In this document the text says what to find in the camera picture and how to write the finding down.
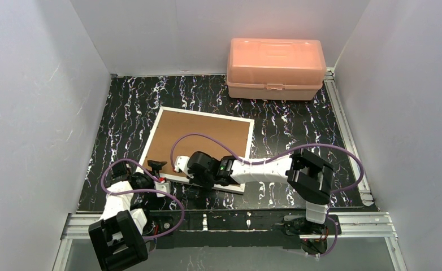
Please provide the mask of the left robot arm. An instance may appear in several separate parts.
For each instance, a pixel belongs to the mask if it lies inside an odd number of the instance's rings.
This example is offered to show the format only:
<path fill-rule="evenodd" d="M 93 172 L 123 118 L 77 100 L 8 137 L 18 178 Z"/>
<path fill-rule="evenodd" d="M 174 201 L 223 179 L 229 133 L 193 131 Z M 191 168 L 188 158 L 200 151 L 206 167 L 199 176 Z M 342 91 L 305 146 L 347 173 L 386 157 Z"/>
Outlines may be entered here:
<path fill-rule="evenodd" d="M 112 167 L 106 184 L 118 193 L 133 189 L 154 189 L 146 173 L 134 172 L 127 161 Z M 89 225 L 88 233 L 101 270 L 125 270 L 148 259 L 143 229 L 149 223 L 143 209 L 132 209 L 133 194 L 107 195 L 100 219 Z"/>

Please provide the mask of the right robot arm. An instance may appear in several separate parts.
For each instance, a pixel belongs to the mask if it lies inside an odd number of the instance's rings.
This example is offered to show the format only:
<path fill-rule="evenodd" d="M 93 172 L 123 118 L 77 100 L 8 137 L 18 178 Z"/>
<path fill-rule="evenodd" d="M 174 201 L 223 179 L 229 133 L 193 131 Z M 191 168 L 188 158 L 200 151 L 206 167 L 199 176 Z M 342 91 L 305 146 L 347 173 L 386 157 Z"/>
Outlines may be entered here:
<path fill-rule="evenodd" d="M 216 159 L 196 151 L 191 156 L 178 156 L 173 168 L 175 172 L 184 173 L 189 183 L 206 189 L 251 182 L 289 184 L 306 202 L 306 220 L 319 225 L 326 221 L 333 168 L 308 150 L 270 159 L 235 156 Z"/>

